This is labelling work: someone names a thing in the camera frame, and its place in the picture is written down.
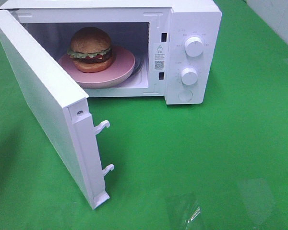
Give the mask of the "lower white microwave knob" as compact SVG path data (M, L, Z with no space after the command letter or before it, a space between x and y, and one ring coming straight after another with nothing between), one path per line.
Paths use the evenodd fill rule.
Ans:
M181 72L181 81L185 85L194 85L198 81L198 73L194 68L185 68Z

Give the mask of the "pink round plate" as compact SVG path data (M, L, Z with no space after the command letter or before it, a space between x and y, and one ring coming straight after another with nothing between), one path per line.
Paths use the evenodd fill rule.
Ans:
M58 63L84 89L103 89L116 86L129 78L134 70L135 56L121 46L114 46L114 62L107 69L96 73L79 71L67 54Z

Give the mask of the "upper white microwave knob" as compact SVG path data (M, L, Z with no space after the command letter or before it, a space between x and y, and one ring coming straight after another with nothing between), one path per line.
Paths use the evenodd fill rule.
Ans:
M185 53L190 57L197 57L204 51L204 43L198 36L191 36L184 42Z

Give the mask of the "toy hamburger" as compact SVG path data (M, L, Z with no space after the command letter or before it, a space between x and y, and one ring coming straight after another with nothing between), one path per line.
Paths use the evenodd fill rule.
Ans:
M110 36L103 30L85 27L73 35L68 55L79 71L100 72L114 62L111 44Z

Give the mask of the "white microwave oven body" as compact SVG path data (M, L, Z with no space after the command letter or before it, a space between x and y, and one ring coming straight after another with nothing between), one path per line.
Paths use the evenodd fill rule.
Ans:
M9 0L0 10L9 11L57 63L68 55L72 36L85 27L106 32L112 51L121 46L143 57L142 80L132 87L120 83L84 89L73 79L88 97L163 96L167 104L203 101L222 17L211 0ZM191 36L204 43L203 53L194 58L184 49ZM182 83L185 68L197 71L194 85ZM183 90L192 91L190 101L178 98Z

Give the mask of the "glass microwave turntable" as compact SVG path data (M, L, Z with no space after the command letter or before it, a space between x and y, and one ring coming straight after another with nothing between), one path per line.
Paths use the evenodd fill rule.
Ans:
M123 87L132 87L141 82L142 80L141 70L143 67L143 63L144 63L143 57L136 55L134 69L131 75L125 81L122 82Z

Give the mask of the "round white door release button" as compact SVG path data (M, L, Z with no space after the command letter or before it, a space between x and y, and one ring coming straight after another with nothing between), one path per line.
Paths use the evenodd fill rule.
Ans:
M190 90L183 90L178 94L178 98L183 102L188 102L192 99L193 93Z

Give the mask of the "white microwave door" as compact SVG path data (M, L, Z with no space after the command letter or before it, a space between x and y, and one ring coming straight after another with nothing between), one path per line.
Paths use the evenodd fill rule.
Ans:
M95 126L87 93L7 10L0 10L0 41L27 105L79 186L91 208L109 195L96 136L109 121Z

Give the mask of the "white microwave knob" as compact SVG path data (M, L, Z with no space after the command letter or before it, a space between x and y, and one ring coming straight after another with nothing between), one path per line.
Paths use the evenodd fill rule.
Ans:
M197 57L204 51L204 43L198 36L191 36L184 42L185 53L190 57Z
M194 85L198 81L198 73L194 68L185 68L181 72L181 81L185 85Z

